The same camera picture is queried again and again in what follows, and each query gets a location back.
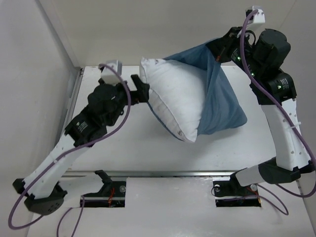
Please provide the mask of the white pillow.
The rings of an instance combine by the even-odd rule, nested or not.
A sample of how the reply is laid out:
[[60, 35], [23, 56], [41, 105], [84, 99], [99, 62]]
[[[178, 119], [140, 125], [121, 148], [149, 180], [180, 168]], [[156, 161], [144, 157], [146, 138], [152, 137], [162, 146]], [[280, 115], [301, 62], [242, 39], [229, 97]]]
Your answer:
[[205, 104], [207, 72], [175, 60], [143, 57], [140, 79], [149, 84], [149, 107], [177, 139], [194, 143]]

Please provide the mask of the blue pillowcase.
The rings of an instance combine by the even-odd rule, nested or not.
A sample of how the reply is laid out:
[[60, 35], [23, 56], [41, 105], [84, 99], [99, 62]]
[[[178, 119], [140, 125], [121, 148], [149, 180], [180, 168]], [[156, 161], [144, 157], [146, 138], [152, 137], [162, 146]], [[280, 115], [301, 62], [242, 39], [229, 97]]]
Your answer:
[[197, 135], [211, 135], [247, 123], [247, 117], [227, 79], [221, 64], [215, 61], [206, 44], [163, 58], [195, 66], [207, 72], [204, 80], [205, 104]]

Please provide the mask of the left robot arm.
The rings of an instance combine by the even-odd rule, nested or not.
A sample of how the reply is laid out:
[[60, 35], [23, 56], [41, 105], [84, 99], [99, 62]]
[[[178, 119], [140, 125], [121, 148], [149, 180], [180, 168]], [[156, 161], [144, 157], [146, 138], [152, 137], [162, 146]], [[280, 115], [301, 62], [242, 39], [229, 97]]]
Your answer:
[[99, 79], [98, 86], [88, 95], [88, 103], [66, 126], [59, 142], [42, 164], [28, 177], [16, 179], [13, 187], [26, 197], [24, 205], [42, 216], [55, 212], [65, 198], [78, 194], [79, 187], [85, 187], [85, 195], [107, 195], [113, 182], [103, 170], [91, 176], [61, 182], [60, 178], [83, 153], [90, 149], [92, 141], [109, 136], [107, 127], [115, 125], [120, 116], [128, 116], [130, 107], [147, 103], [150, 86], [131, 75], [136, 86], [131, 91], [126, 82], [110, 85]]

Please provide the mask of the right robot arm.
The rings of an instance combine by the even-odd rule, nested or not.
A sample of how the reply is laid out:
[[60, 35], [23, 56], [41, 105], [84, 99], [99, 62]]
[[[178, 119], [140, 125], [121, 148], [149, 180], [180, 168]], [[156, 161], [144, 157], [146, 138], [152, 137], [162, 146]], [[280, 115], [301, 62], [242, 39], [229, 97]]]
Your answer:
[[207, 47], [217, 62], [232, 61], [250, 76], [250, 87], [267, 119], [276, 156], [233, 173], [228, 181], [216, 182], [218, 197], [241, 196], [247, 187], [263, 182], [281, 186], [315, 171], [315, 161], [300, 134], [294, 81], [281, 69], [290, 43], [273, 29], [264, 30], [254, 43], [241, 32], [241, 27], [232, 27]]

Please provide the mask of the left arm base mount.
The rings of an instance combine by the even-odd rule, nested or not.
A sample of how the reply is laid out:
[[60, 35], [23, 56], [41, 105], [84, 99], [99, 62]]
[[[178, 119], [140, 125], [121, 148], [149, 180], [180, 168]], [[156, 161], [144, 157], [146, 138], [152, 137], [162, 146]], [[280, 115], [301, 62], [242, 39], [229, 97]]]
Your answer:
[[121, 208], [125, 207], [126, 181], [113, 181], [104, 185], [96, 193], [88, 193], [80, 198], [80, 207], [87, 208]]

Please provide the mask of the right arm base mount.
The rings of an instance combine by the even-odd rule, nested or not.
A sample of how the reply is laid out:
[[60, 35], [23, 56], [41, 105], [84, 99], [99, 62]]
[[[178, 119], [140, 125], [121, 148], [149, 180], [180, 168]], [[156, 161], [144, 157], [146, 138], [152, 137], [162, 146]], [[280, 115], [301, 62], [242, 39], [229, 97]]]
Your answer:
[[216, 207], [261, 207], [258, 187], [255, 184], [240, 186], [230, 180], [213, 180], [211, 193]]

